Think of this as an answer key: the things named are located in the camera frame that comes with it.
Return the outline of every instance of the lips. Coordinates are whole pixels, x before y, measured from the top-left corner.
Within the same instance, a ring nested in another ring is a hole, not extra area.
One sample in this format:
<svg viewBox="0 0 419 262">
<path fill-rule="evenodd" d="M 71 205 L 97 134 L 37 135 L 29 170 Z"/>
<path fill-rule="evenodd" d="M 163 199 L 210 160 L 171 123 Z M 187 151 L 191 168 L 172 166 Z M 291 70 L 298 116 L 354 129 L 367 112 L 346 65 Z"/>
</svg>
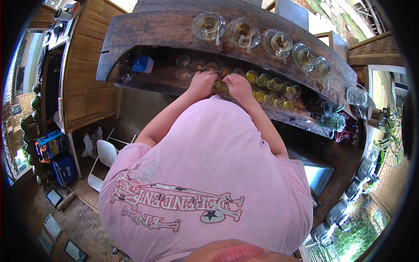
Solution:
<svg viewBox="0 0 419 262">
<path fill-rule="evenodd" d="M 222 249 L 211 262 L 230 262 L 243 256 L 259 256 L 264 254 L 266 254 L 266 251 L 261 247 L 243 244 Z"/>
</svg>

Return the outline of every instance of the picture frame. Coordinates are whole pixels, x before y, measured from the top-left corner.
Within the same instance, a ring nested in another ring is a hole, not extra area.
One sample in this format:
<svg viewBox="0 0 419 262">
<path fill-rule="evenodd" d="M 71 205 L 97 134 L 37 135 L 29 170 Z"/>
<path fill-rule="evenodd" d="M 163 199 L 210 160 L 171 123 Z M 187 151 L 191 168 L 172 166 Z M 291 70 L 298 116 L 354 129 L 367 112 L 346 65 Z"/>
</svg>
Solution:
<svg viewBox="0 0 419 262">
<path fill-rule="evenodd" d="M 45 195 L 51 204 L 57 208 L 57 206 L 64 200 L 64 198 L 55 190 L 55 188 L 51 188 L 48 193 Z"/>
<path fill-rule="evenodd" d="M 59 234 L 61 233 L 62 229 L 57 224 L 57 222 L 55 221 L 55 219 L 52 217 L 51 214 L 49 214 L 47 216 L 47 218 L 45 219 L 44 226 L 47 229 L 47 231 L 49 232 L 49 234 L 52 236 L 52 238 L 54 240 L 57 240 L 57 238 L 58 238 Z"/>
<path fill-rule="evenodd" d="M 47 236 L 47 234 L 45 233 L 45 231 L 43 229 L 42 229 L 42 232 L 39 235 L 38 239 L 41 242 L 42 246 L 45 248 L 48 255 L 51 254 L 51 251 L 52 251 L 52 248 L 54 247 L 54 244 L 49 239 L 49 237 Z"/>
<path fill-rule="evenodd" d="M 81 250 L 73 241 L 68 239 L 64 251 L 76 262 L 85 262 L 87 254 Z"/>
</svg>

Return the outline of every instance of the glass teapot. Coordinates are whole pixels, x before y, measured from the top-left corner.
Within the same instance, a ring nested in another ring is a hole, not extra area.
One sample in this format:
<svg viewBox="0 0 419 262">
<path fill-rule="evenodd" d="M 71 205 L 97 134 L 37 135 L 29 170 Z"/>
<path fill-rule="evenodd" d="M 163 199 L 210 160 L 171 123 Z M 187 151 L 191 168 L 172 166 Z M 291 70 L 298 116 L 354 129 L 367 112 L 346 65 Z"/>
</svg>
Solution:
<svg viewBox="0 0 419 262">
<path fill-rule="evenodd" d="M 323 132 L 332 139 L 335 135 L 335 131 L 342 132 L 346 125 L 345 117 L 339 114 L 343 108 L 345 108 L 345 103 L 339 107 L 333 109 L 333 112 L 330 117 L 324 117 L 323 119 L 316 118 L 316 124 L 323 128 Z M 332 129 L 332 133 L 329 135 L 325 128 Z"/>
</svg>

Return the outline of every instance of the wooden bar top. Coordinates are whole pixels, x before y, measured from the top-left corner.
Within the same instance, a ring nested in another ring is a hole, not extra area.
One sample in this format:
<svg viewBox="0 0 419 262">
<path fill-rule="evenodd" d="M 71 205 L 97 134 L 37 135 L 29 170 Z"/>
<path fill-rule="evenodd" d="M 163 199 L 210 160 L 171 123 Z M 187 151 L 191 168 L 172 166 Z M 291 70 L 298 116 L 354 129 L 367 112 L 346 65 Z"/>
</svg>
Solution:
<svg viewBox="0 0 419 262">
<path fill-rule="evenodd" d="M 291 56 L 287 64 L 272 58 L 260 43 L 247 54 L 245 49 L 234 46 L 226 34 L 220 38 L 220 45 L 196 38 L 191 32 L 193 19 L 202 12 L 221 14 L 228 22 L 234 18 L 249 18 L 263 33 L 268 28 L 275 28 L 288 33 L 293 42 L 302 42 L 311 47 L 318 56 L 332 62 L 337 70 L 330 81 L 329 89 L 317 78 L 314 71 L 305 74 L 297 68 Z M 357 75 L 344 60 L 322 41 L 289 20 L 256 8 L 254 5 L 235 0 L 205 1 L 169 1 L 155 3 L 152 0 L 140 1 L 134 13 L 116 16 L 109 25 L 103 43 L 96 79 L 114 81 L 109 73 L 116 61 L 137 45 L 164 46 L 200 50 L 233 57 L 279 73 L 288 79 L 303 84 L 337 105 L 346 103 L 344 111 L 355 118 L 346 101 L 346 89 L 356 85 Z"/>
</svg>

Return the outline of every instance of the potted plant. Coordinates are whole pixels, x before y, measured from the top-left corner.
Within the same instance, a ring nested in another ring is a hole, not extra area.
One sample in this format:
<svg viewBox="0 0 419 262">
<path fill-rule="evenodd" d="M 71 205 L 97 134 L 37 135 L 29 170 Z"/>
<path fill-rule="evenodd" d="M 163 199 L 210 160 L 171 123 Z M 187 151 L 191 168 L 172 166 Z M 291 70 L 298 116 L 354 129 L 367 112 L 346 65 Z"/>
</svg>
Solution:
<svg viewBox="0 0 419 262">
<path fill-rule="evenodd" d="M 391 158 L 393 161 L 390 161 L 390 166 L 398 165 L 403 157 L 403 145 L 399 137 L 401 116 L 397 112 L 391 112 L 389 107 L 383 108 L 378 114 L 377 128 L 385 133 L 384 139 L 374 141 L 375 146 L 381 150 L 381 161 L 391 151 L 394 157 Z"/>
</svg>

